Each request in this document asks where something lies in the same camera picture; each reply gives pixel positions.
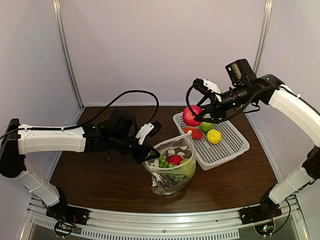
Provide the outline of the green fake apple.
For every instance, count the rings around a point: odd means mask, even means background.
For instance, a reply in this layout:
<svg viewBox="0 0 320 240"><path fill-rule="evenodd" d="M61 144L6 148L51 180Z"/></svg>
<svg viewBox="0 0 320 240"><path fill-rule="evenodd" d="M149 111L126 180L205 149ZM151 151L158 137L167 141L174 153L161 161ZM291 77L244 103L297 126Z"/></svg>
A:
<svg viewBox="0 0 320 240"><path fill-rule="evenodd" d="M214 128L214 124L210 123L210 122L202 122L199 125L199 129L204 133L207 133L208 131L212 130L213 128Z"/></svg>

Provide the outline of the red fake apple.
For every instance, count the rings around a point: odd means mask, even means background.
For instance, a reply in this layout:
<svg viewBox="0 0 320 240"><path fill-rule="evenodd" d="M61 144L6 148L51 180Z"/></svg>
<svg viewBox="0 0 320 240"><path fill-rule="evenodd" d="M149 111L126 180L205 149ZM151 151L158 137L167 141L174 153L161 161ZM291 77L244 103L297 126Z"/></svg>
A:
<svg viewBox="0 0 320 240"><path fill-rule="evenodd" d="M200 114L203 110L200 106L191 105L190 108L197 115ZM182 112L182 119L187 126L197 127L201 124L201 122L195 120L195 115L191 112L190 108L186 106Z"/></svg>

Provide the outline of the red orange fake mango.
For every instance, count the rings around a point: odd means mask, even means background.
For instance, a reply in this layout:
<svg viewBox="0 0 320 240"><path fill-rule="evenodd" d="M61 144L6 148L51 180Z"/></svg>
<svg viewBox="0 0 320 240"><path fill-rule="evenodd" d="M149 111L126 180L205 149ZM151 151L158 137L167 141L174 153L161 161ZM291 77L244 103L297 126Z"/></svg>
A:
<svg viewBox="0 0 320 240"><path fill-rule="evenodd" d="M185 134L187 134L188 132L191 132L191 137L194 140L200 140L203 137L203 133L195 127L185 126L184 128L182 128L182 130Z"/></svg>

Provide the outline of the yellow fake lemon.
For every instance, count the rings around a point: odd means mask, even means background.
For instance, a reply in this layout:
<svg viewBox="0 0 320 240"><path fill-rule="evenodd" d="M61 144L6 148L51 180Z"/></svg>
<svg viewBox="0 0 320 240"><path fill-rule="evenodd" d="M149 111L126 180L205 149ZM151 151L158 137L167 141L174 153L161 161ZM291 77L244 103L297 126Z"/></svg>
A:
<svg viewBox="0 0 320 240"><path fill-rule="evenodd" d="M222 134L215 129L211 129L207 132L207 140L211 144L218 144L222 140Z"/></svg>

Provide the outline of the clear zip top bag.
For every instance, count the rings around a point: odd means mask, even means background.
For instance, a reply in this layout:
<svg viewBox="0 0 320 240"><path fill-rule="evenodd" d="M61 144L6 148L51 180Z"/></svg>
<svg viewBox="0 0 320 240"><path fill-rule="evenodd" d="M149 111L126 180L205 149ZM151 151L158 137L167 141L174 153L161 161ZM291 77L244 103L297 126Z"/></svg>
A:
<svg viewBox="0 0 320 240"><path fill-rule="evenodd" d="M160 153L143 163L151 174L154 194L169 196L180 191L196 171L196 150L192 132L165 140L155 147Z"/></svg>

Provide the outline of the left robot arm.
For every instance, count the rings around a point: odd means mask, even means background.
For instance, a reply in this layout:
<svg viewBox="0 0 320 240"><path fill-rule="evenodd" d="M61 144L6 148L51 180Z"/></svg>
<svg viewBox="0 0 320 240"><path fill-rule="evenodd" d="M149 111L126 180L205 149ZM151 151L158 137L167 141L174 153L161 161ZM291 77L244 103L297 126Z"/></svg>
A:
<svg viewBox="0 0 320 240"><path fill-rule="evenodd" d="M130 130L135 127L135 135ZM0 174L14 179L42 200L49 214L65 220L71 214L63 191L44 180L25 162L26 155L37 152L110 153L131 156L137 164L158 158L160 153L146 142L162 128L158 121L141 128L130 112L115 110L110 118L98 124L43 127L10 120L0 143Z"/></svg>

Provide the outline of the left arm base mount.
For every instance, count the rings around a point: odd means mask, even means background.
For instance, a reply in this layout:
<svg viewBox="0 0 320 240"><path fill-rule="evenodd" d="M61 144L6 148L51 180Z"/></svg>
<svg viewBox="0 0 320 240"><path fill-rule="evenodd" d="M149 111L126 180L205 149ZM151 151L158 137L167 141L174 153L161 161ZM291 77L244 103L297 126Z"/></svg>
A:
<svg viewBox="0 0 320 240"><path fill-rule="evenodd" d="M85 226L89 219L90 210L75 206L46 206L46 215L54 218L56 223L53 230L58 237L66 238L77 229L78 225Z"/></svg>

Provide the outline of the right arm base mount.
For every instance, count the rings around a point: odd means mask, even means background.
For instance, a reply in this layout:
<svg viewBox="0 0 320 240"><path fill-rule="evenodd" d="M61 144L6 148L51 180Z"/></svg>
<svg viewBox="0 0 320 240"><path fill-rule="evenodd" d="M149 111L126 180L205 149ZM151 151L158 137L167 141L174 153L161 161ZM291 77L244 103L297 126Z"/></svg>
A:
<svg viewBox="0 0 320 240"><path fill-rule="evenodd" d="M271 237L276 230L275 217L282 215L279 206L271 209L267 204L244 206L238 210L241 224L253 224L255 232L264 238Z"/></svg>

